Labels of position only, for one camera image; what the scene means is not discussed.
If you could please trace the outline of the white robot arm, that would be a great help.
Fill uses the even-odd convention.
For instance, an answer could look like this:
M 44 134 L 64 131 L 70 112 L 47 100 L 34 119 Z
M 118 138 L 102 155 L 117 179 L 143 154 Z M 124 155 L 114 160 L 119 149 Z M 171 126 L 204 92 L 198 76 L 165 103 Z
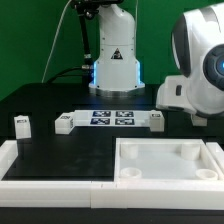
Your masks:
M 99 8 L 99 20 L 100 55 L 90 90 L 111 96 L 143 89 L 133 17 L 111 4 Z M 171 42 L 180 73 L 159 87 L 156 107 L 200 117 L 224 114 L 224 2 L 183 13 Z

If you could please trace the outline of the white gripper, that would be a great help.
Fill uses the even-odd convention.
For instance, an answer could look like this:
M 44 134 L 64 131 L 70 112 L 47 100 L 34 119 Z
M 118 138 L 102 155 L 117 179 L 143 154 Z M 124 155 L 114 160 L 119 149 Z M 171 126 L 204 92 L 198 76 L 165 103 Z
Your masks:
M 184 75 L 167 76 L 158 89 L 156 107 L 196 114 L 198 109 L 195 94 L 198 87 L 199 81 L 196 78 L 187 78 Z

